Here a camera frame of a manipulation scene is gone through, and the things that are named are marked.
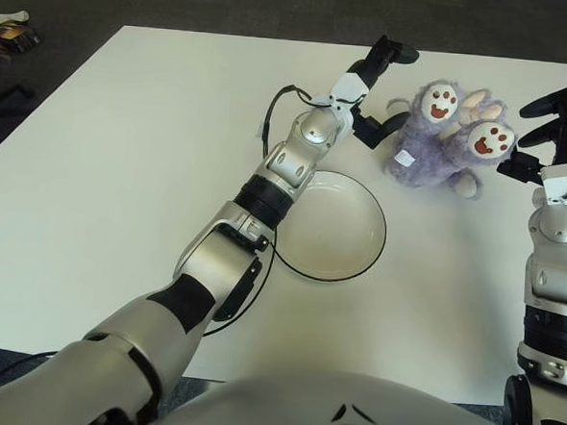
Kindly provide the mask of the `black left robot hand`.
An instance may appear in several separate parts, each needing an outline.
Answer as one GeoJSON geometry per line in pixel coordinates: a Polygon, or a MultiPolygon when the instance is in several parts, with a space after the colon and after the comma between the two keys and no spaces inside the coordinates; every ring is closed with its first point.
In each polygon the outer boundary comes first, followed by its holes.
{"type": "MultiPolygon", "coordinates": [[[[350,66],[348,73],[356,73],[364,85],[371,89],[392,63],[413,64],[418,58],[419,52],[416,48],[383,35],[375,42],[364,60],[358,60],[350,66]]],[[[399,112],[384,122],[379,122],[371,115],[362,115],[360,104],[364,97],[365,95],[361,95],[351,100],[352,130],[358,140],[374,150],[386,137],[403,127],[410,112],[399,112]]]]}

